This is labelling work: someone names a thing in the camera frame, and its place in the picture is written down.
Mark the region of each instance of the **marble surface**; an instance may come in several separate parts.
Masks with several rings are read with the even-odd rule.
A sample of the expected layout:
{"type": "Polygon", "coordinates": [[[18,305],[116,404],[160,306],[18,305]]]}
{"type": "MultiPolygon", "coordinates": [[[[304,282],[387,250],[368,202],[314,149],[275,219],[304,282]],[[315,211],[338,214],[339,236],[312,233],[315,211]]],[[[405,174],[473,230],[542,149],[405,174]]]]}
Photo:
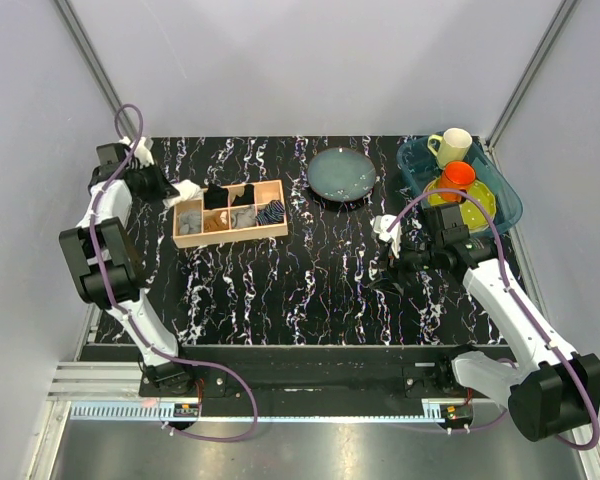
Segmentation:
{"type": "MultiPolygon", "coordinates": [[[[410,137],[154,139],[171,181],[232,184],[281,179],[289,235],[178,250],[173,211],[134,201],[127,230],[144,259],[148,297],[185,344],[415,345],[503,343],[481,306],[447,274],[418,274],[403,297],[368,287],[379,248],[371,221],[411,198],[396,163],[410,137]],[[366,204],[326,205],[308,190],[307,166],[320,151],[366,154],[377,183],[366,204]]],[[[423,238],[418,216],[403,221],[423,238]]],[[[518,275],[511,244],[507,256],[518,275]]],[[[131,343],[103,315],[95,343],[131,343]]]]}

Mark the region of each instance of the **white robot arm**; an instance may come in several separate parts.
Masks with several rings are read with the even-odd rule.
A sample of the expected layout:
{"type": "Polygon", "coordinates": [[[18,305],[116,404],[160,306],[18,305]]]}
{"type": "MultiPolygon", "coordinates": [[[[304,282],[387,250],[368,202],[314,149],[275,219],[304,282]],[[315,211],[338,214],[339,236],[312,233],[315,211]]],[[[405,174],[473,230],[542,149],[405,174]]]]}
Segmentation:
{"type": "Polygon", "coordinates": [[[119,167],[129,149],[128,139],[102,145],[96,149],[100,166],[89,184],[91,201],[87,213],[71,230],[60,234],[60,246],[69,266],[76,289],[87,303],[95,303],[118,320],[140,349],[147,378],[158,389],[177,393],[187,390],[192,376],[182,364],[170,362],[152,351],[178,357],[175,336],[160,320],[146,297],[145,278],[141,260],[128,238],[125,226],[133,196],[147,202],[164,202],[166,206],[201,195],[200,188],[186,180],[170,184],[155,164],[142,138],[134,152],[133,161],[120,179],[114,180],[96,203],[96,193],[104,189],[107,180],[119,167]],[[103,253],[109,281],[119,308],[114,308],[106,293],[102,275],[95,262],[95,252],[88,232],[95,215],[98,243],[103,253]],[[129,314],[138,330],[149,342],[145,345],[129,323],[129,314]]]}
{"type": "Polygon", "coordinates": [[[443,390],[471,388],[489,397],[509,409],[520,432],[532,441],[589,423],[574,382],[551,348],[558,347],[567,356],[596,412],[600,405],[600,360],[594,354],[577,354],[524,294],[506,263],[509,285],[503,282],[493,241],[469,236],[457,204],[428,209],[425,217],[435,239],[435,244],[425,248],[402,247],[397,229],[386,231],[395,217],[376,217],[374,232],[387,243],[387,259],[381,262],[383,280],[388,279],[399,293],[405,294],[401,283],[409,272],[427,268],[450,271],[490,315],[518,363],[517,368],[512,368],[476,348],[459,347],[456,355],[441,359],[438,386],[443,390]],[[510,295],[512,288],[550,341],[545,341],[530,323],[510,295]]]}

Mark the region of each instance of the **orange cup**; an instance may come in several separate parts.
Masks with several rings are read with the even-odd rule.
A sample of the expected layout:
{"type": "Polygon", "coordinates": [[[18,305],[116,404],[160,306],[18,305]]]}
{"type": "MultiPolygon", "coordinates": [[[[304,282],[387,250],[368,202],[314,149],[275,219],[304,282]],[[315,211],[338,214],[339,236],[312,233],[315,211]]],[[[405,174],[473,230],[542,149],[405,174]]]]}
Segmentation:
{"type": "MultiPolygon", "coordinates": [[[[476,181],[476,171],[465,162],[451,162],[444,167],[438,180],[438,188],[454,188],[466,192],[476,181]]],[[[441,193],[440,197],[447,202],[460,202],[462,197],[457,193],[441,193]]]]}

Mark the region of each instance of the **white cloth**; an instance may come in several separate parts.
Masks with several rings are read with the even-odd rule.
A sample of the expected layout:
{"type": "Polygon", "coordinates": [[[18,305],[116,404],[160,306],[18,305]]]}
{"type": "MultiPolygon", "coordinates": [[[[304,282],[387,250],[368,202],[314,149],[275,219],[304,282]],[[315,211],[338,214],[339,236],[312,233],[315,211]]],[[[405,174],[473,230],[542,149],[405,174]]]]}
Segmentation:
{"type": "Polygon", "coordinates": [[[173,186],[180,192],[177,197],[167,198],[163,200],[165,207],[171,208],[175,204],[180,202],[186,202],[187,200],[199,200],[202,199],[202,189],[199,185],[193,183],[191,180],[183,180],[178,183],[174,183],[173,186]]]}

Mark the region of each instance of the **blue plastic bin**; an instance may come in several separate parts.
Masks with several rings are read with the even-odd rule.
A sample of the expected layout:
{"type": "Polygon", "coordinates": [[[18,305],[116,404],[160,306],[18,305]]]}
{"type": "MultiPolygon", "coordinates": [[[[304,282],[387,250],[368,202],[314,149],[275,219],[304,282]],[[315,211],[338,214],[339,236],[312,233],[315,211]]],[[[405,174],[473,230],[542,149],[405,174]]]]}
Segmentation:
{"type": "MultiPolygon", "coordinates": [[[[436,157],[427,148],[428,137],[414,138],[405,142],[398,150],[398,166],[402,170],[407,186],[413,196],[420,195],[429,183],[442,174],[436,157]]],[[[489,161],[482,147],[474,142],[464,159],[476,171],[478,180],[484,183],[496,197],[496,217],[494,219],[499,234],[513,227],[522,216],[520,197],[507,183],[495,165],[489,161]]],[[[423,206],[428,207],[425,199],[423,206]]],[[[490,228],[471,234],[474,237],[493,237],[490,228]]]]}

